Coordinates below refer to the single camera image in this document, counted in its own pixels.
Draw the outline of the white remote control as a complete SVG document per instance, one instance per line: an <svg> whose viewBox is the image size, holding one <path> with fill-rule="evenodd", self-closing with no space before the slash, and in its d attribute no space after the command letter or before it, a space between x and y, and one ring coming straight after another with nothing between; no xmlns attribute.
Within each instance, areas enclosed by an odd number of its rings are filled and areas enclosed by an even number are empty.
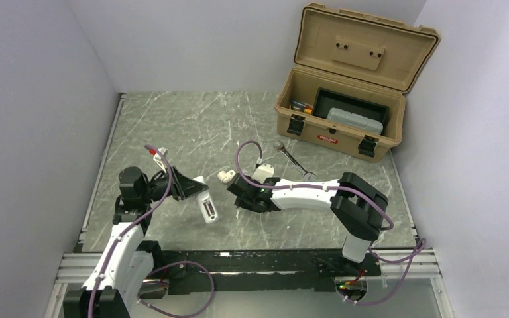
<svg viewBox="0 0 509 318"><path fill-rule="evenodd" d="M204 221L207 224L216 222L218 219L218 212L215 208L209 190L203 190L195 195L196 203L198 204Z"/></svg>

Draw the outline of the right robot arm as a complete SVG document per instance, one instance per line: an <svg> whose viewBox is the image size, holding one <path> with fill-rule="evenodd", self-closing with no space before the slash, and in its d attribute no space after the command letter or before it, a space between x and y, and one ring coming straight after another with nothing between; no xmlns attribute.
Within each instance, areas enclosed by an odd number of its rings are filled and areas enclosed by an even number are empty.
<svg viewBox="0 0 509 318"><path fill-rule="evenodd" d="M325 182L295 182L268 177L262 183L237 174L227 185L235 205L257 213L284 209L332 212L348 231L339 256L339 267L354 275L365 264L368 248L379 238L388 198L360 176L345 172Z"/></svg>

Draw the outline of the white plastic pipe elbow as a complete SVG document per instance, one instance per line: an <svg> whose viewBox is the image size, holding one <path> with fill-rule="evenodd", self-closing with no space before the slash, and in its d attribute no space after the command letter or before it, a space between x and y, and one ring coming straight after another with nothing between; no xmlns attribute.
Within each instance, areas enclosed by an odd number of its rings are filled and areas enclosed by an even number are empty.
<svg viewBox="0 0 509 318"><path fill-rule="evenodd" d="M223 184L228 184L235 177L235 175L236 175L236 172L234 170L229 170L229 171L222 170L217 174L217 178Z"/></svg>

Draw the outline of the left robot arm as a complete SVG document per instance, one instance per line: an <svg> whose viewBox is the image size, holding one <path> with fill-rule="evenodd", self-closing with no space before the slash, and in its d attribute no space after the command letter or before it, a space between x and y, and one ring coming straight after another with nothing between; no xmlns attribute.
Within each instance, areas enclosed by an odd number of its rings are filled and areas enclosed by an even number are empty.
<svg viewBox="0 0 509 318"><path fill-rule="evenodd" d="M65 317L129 317L143 280L159 276L164 269L159 243L144 238L152 204L167 197L176 201L197 197L209 189L201 176L188 178L175 167L149 179L140 168L131 166L118 179L120 194L107 246L83 286L66 294Z"/></svg>

